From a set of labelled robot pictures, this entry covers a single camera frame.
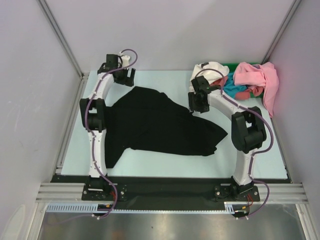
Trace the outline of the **black t shirt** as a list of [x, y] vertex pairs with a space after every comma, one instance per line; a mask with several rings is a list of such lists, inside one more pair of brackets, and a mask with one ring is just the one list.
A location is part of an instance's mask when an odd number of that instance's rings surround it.
[[192, 115], [165, 93], [134, 87], [104, 112], [105, 165], [114, 168], [123, 152], [151, 151], [183, 156], [210, 156], [228, 133]]

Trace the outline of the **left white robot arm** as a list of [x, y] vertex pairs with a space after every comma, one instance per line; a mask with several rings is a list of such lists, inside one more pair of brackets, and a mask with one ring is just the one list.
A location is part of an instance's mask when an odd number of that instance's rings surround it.
[[107, 167], [105, 163], [105, 137], [107, 133], [105, 99], [114, 84], [134, 86], [136, 70], [120, 68], [110, 72], [97, 74], [97, 82], [88, 97], [79, 101], [81, 121], [88, 132], [90, 149], [90, 167], [88, 175], [92, 179], [105, 178]]

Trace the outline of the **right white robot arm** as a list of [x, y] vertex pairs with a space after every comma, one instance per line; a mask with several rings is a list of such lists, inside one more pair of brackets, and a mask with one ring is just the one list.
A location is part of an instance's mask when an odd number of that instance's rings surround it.
[[255, 153], [267, 139], [264, 119], [259, 107], [242, 106], [221, 91], [220, 86], [211, 86], [204, 76], [191, 81], [194, 92], [188, 93], [189, 109], [206, 113], [210, 107], [216, 108], [231, 121], [231, 141], [237, 150], [231, 196], [242, 201], [249, 194], [246, 185], [252, 183], [251, 171]]

